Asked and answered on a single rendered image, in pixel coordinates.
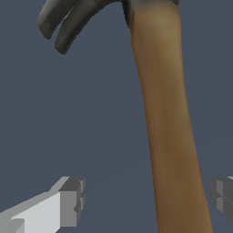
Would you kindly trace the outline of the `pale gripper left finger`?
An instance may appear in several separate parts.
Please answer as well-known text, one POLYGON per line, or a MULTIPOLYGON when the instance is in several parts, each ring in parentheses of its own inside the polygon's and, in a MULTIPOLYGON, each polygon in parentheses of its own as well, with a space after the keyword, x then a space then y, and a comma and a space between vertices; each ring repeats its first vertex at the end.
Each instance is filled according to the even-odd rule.
POLYGON ((0 213, 0 233, 56 233, 76 227, 86 202, 84 177, 61 177, 47 192, 0 213))

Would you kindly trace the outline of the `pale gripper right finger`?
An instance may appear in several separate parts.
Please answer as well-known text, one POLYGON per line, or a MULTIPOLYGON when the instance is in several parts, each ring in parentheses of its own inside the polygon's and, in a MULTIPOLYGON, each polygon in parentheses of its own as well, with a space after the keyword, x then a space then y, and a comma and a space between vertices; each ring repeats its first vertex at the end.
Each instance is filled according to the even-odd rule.
POLYGON ((210 177, 208 185, 211 204, 233 224, 233 177, 210 177))

